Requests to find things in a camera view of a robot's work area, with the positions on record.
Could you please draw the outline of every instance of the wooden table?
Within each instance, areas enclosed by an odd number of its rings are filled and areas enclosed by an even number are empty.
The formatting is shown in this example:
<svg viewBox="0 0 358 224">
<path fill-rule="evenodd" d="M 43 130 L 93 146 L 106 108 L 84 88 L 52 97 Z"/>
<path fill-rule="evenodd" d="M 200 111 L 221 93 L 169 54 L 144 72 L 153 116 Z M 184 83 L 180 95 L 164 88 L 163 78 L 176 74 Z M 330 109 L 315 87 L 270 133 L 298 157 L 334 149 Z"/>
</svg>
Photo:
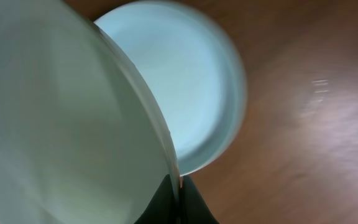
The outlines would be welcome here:
<svg viewBox="0 0 358 224">
<path fill-rule="evenodd" d="M 97 19 L 127 1 L 67 0 Z M 238 137 L 192 175 L 221 223 L 358 223 L 358 0 L 186 0 L 237 45 Z"/>
</svg>

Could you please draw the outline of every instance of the plate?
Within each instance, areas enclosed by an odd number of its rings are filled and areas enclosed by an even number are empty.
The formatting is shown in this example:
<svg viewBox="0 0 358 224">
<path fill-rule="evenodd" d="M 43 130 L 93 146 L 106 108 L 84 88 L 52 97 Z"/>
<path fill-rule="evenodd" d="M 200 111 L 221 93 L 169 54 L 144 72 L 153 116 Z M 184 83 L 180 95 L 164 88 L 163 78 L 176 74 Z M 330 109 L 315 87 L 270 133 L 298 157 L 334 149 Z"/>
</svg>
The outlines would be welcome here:
<svg viewBox="0 0 358 224">
<path fill-rule="evenodd" d="M 175 2 L 126 4 L 95 24 L 129 57 L 157 100 L 180 174 L 218 158 L 236 136 L 246 107 L 245 72 L 226 34 Z"/>
</svg>

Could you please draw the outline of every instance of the brown table surface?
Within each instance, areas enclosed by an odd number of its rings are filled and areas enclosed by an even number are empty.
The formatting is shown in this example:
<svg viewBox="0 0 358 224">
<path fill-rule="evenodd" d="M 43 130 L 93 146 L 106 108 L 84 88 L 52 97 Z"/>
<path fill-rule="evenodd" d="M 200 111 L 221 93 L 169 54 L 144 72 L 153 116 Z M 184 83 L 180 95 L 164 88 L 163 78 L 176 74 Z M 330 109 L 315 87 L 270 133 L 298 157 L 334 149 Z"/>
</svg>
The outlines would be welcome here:
<svg viewBox="0 0 358 224">
<path fill-rule="evenodd" d="M 128 1 L 67 0 L 97 19 Z M 231 147 L 192 174 L 221 223 L 358 223 L 358 0 L 186 0 L 249 84 Z"/>
</svg>

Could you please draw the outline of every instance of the wooden surface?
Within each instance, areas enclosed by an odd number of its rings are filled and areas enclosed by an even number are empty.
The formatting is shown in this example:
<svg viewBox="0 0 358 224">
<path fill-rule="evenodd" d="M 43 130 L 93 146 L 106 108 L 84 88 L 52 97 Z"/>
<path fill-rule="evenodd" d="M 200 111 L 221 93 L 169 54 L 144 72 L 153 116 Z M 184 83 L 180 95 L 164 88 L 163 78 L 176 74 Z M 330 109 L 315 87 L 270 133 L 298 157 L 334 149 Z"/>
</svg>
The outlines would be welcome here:
<svg viewBox="0 0 358 224">
<path fill-rule="evenodd" d="M 96 19 L 119 0 L 67 0 Z M 358 223 L 358 1 L 186 0 L 237 45 L 242 129 L 192 175 L 221 223 Z"/>
</svg>

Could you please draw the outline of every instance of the black object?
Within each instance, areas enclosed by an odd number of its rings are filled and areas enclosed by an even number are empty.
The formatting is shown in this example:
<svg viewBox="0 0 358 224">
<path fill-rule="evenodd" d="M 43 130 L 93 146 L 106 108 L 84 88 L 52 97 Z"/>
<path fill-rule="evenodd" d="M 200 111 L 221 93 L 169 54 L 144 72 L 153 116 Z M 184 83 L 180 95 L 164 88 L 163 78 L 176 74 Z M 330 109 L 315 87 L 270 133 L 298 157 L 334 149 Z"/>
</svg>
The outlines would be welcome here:
<svg viewBox="0 0 358 224">
<path fill-rule="evenodd" d="M 146 210 L 135 224 L 219 224 L 188 176 L 183 177 L 179 198 L 180 207 L 177 207 L 173 198 L 170 176 L 166 175 Z"/>
</svg>

